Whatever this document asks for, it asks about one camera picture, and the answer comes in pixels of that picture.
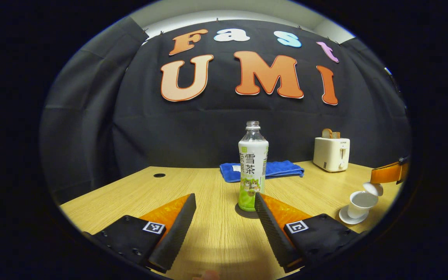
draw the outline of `saucer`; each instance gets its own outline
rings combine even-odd
[[[347,211],[348,211],[348,205],[343,207],[342,209],[340,209],[340,213],[338,215],[340,216],[340,219],[343,221],[343,223],[346,223],[346,224],[349,224],[349,225],[358,224],[358,223],[366,220],[366,218],[369,215],[369,212],[367,212],[366,214],[362,215],[361,217],[359,217],[357,219],[352,219],[348,215]]]

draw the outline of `black backdrop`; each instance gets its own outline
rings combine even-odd
[[[147,278],[91,246],[43,187],[38,131],[56,73],[84,41],[140,5],[82,3],[89,5],[0,3],[0,279]],[[356,254],[295,276],[448,278],[448,2],[309,6],[344,23],[412,93],[405,98],[415,140],[408,184],[415,192],[401,194],[354,246]]]
[[[239,28],[248,41],[218,42],[217,31]],[[194,48],[169,56],[174,37],[206,29]],[[274,32],[290,32],[300,48],[284,46]],[[359,39],[338,45],[305,30],[265,21],[213,21],[150,38],[129,17],[88,42],[67,63],[50,90],[41,123],[41,154],[53,194],[65,202],[150,165],[218,167],[238,162],[244,124],[259,120],[269,141],[269,161],[307,161],[324,128],[351,140],[350,163],[378,167],[410,152],[411,133],[404,102],[384,65]],[[333,62],[316,43],[325,42]],[[237,51],[254,51],[268,65],[277,55],[297,60],[304,98],[261,91],[236,94],[240,84]],[[212,54],[202,94],[167,101],[160,94],[160,67],[183,60],[178,86],[194,79],[198,55]],[[336,106],[322,101],[316,66],[334,73]]]

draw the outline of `table surface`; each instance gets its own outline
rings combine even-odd
[[[339,210],[349,203],[354,191],[371,177],[371,168],[352,163],[345,171],[326,172],[312,163],[296,163],[305,169],[304,177],[267,179],[265,194],[312,216],[328,214],[340,221]],[[165,177],[156,178],[156,173]],[[371,229],[384,216],[401,184],[382,184],[384,193],[356,225],[356,232]],[[248,219],[235,212],[240,183],[226,183],[219,168],[148,167],[107,186],[61,205],[72,223],[91,234],[123,215],[143,214],[189,193],[196,195],[196,211],[166,277],[190,280],[204,270],[216,270],[222,280],[278,279],[284,273],[274,257],[259,219]]]

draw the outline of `white wall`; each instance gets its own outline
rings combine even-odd
[[[154,37],[160,35],[160,31],[169,32],[171,30],[175,30],[184,26],[195,25],[196,23],[215,21],[216,18],[219,18],[219,21],[223,21],[226,19],[254,19],[256,21],[270,21],[273,23],[281,23],[283,25],[289,25],[293,27],[299,26],[299,24],[292,23],[291,21],[286,21],[278,17],[259,14],[256,12],[241,10],[208,10],[167,18],[163,21],[158,21],[157,23],[142,26],[142,28],[144,30],[147,28],[148,30],[146,30],[146,34],[148,34],[148,36],[150,37]],[[303,30],[308,30],[310,32],[316,33],[314,30],[310,30],[305,26],[300,25],[300,27],[302,27]]]
[[[325,19],[316,26],[314,32],[322,37],[329,37],[331,41],[336,41],[340,44],[354,37],[350,32],[329,19]]]

